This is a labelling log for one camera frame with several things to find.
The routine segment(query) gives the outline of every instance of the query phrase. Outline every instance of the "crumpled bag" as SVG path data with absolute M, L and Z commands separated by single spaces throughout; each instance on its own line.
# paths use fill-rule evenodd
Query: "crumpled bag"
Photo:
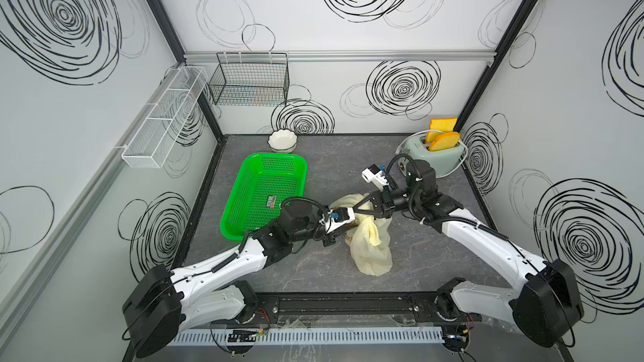
M 366 195 L 346 195 L 331 203 L 329 207 L 353 207 Z M 360 208 L 373 209 L 373 205 L 367 202 Z M 358 227 L 347 231 L 344 241 L 351 249 L 351 258 L 358 270 L 363 274 L 375 276 L 387 273 L 393 265 L 389 250 L 391 238 L 387 233 L 391 218 L 376 219 L 373 215 L 356 213 L 356 222 Z

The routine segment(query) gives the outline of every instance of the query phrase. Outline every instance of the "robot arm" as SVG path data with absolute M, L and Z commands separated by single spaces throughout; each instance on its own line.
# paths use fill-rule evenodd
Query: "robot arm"
M 568 265 L 560 260 L 548 263 L 486 227 L 438 192 L 435 172 L 425 161 L 408 159 L 407 188 L 398 189 L 388 173 L 400 157 L 407 156 L 395 157 L 387 169 L 372 165 L 363 171 L 364 180 L 379 190 L 353 208 L 328 210 L 308 198 L 287 198 L 278 218 L 247 233 L 239 246 L 172 271 L 164 265 L 149 270 L 123 306 L 137 356 L 156 352 L 190 327 L 219 319 L 248 321 L 257 298 L 246 282 L 235 280 L 280 261 L 291 253 L 293 242 L 312 238 L 324 246 L 333 244 L 352 228 L 356 213 L 389 218 L 407 210 L 421 224 L 465 245 L 510 284 L 511 288 L 496 288 L 453 279 L 439 288 L 435 300 L 436 312 L 446 321 L 464 312 L 485 314 L 517 325 L 528 338 L 550 347 L 583 317 Z M 359 209 L 367 201 L 374 209 Z

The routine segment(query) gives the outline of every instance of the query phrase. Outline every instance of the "green plastic basket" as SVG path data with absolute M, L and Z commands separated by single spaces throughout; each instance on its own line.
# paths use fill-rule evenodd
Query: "green plastic basket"
M 246 157 L 230 191 L 220 229 L 230 240 L 266 225 L 279 215 L 286 197 L 302 196 L 307 161 L 294 154 L 256 153 Z

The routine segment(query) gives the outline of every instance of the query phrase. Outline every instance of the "white bowl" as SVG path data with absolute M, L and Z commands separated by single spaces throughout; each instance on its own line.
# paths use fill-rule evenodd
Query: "white bowl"
M 298 143 L 298 137 L 290 130 L 280 129 L 269 137 L 269 146 L 273 152 L 292 153 Z

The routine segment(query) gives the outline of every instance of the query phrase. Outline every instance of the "black wire basket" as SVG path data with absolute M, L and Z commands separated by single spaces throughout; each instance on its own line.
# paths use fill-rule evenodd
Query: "black wire basket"
M 217 53 L 208 83 L 215 105 L 274 107 L 288 97 L 288 56 L 272 52 Z

